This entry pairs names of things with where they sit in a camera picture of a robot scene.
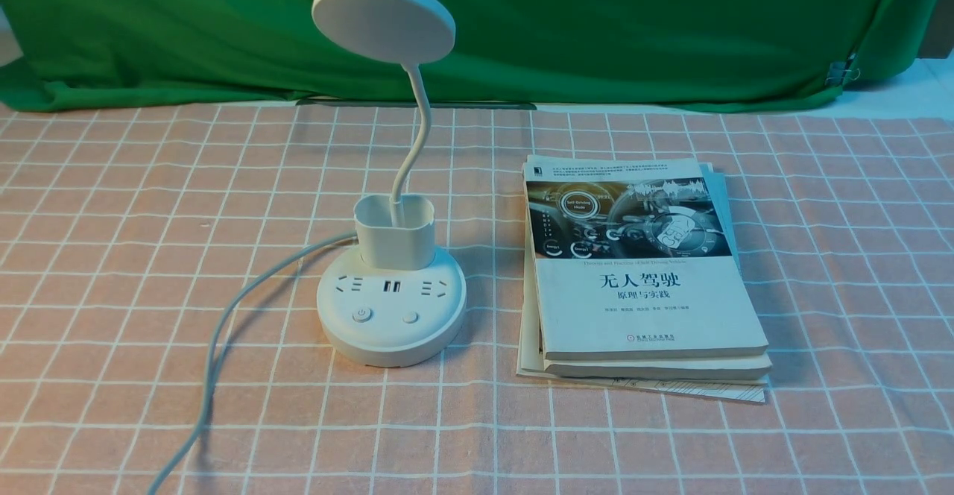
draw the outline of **green backdrop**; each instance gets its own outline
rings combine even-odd
[[[25,59],[18,110],[331,95],[409,101],[399,67],[345,53],[312,0],[0,0]],[[442,0],[457,46],[423,68],[436,101],[646,102],[797,109],[830,101],[832,63],[912,63],[935,0]]]

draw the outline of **power cord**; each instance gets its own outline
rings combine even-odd
[[[255,290],[255,287],[262,284],[269,278],[272,278],[272,275],[277,274],[280,270],[289,266],[290,264],[295,263],[307,257],[311,253],[316,253],[318,250],[323,250],[323,248],[333,246],[344,240],[348,240],[357,236],[354,230],[350,233],[340,234],[339,236],[332,236],[321,240],[317,244],[310,245],[303,248],[295,254],[292,254],[290,257],[285,258],[283,261],[277,263],[270,270],[266,271],[264,274],[260,274],[254,281],[249,283],[245,288],[243,288],[235,298],[232,299],[232,302],[229,303],[229,306],[222,312],[221,318],[218,319],[218,325],[215,325],[215,331],[212,332],[212,338],[209,340],[209,351],[205,358],[205,380],[202,383],[202,407],[200,414],[198,414],[198,419],[195,421],[195,428],[193,428],[192,433],[189,434],[189,437],[186,439],[185,443],[182,444],[182,447],[173,454],[171,460],[166,464],[166,467],[163,467],[160,472],[156,475],[156,478],[153,480],[153,484],[149,486],[149,495],[156,495],[159,488],[169,477],[171,472],[176,465],[182,461],[182,458],[185,458],[185,455],[189,453],[192,445],[195,444],[195,440],[198,439],[198,436],[202,433],[202,428],[205,427],[209,419],[209,412],[212,409],[212,394],[215,393],[215,384],[218,383],[218,375],[222,370],[222,363],[225,360],[225,350],[228,348],[228,342],[222,346],[222,353],[218,356],[218,360],[215,359],[215,345],[218,344],[218,337],[222,333],[222,328],[225,328],[225,322],[228,321],[229,315],[232,314],[232,311],[238,307],[242,299],[245,299],[246,295],[249,295],[249,292]]]

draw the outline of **power button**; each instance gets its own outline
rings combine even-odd
[[[371,319],[371,309],[368,309],[367,307],[357,308],[355,309],[354,313],[351,314],[351,318],[354,318],[355,322],[358,323],[367,322],[369,319]]]

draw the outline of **pen holder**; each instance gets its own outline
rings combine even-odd
[[[379,270],[422,270],[434,260],[434,205],[422,195],[403,195],[403,226],[392,227],[390,200],[368,195],[355,205],[361,259]]]

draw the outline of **white cable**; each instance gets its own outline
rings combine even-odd
[[[420,77],[420,68],[418,68],[417,65],[402,65],[402,67],[408,72],[408,76],[411,78],[411,89],[414,91],[414,100],[417,101],[420,111],[420,128],[418,129],[417,138],[414,140],[414,145],[411,146],[411,151],[408,152],[405,162],[401,165],[401,168],[398,169],[398,176],[395,177],[394,186],[391,189],[392,227],[402,227],[405,223],[403,206],[401,205],[401,191],[405,185],[405,180],[408,179],[408,173],[412,166],[414,166],[414,162],[417,161],[417,157],[420,155],[420,151],[427,141],[427,134],[430,133],[430,125],[432,124],[430,102],[427,101],[427,93],[423,89],[423,79]]]
[[[218,325],[215,326],[215,331],[212,332],[212,338],[209,340],[209,351],[205,358],[205,380],[202,384],[202,407],[200,414],[198,414],[198,419],[195,421],[195,427],[192,430],[192,433],[189,434],[189,437],[186,439],[185,443],[182,444],[182,447],[176,454],[173,454],[171,460],[166,464],[166,467],[163,467],[160,472],[156,475],[156,478],[153,480],[153,484],[149,486],[149,495],[156,495],[156,492],[159,491],[166,478],[169,477],[169,474],[176,468],[178,462],[182,461],[182,458],[185,458],[185,455],[189,453],[192,445],[195,444],[195,440],[198,439],[198,436],[202,433],[202,428],[205,427],[205,424],[208,423],[209,413],[212,410],[212,394],[215,393],[215,384],[218,382],[218,374],[222,370],[222,363],[225,360],[225,350],[228,348],[228,343],[222,346],[222,351],[218,355],[218,359],[215,359],[215,345],[218,344],[218,336],[222,333],[222,328],[225,327],[225,322],[228,321],[229,315],[232,314],[232,311],[236,306],[245,299],[246,295],[250,291],[255,290],[255,287],[262,284],[268,280],[272,275],[281,271],[283,268],[289,266],[290,264],[308,256],[311,253],[314,253],[317,250],[323,250],[328,246],[332,246],[344,240],[354,238],[356,234],[354,231],[350,233],[338,234],[338,236],[332,236],[321,240],[317,244],[310,245],[303,248],[297,253],[291,255],[290,257],[285,258],[283,261],[277,263],[273,268],[266,271],[264,274],[260,274],[254,281],[248,284],[243,288],[235,298],[232,299],[232,302],[229,303],[229,306],[222,312],[221,318],[218,319]]]

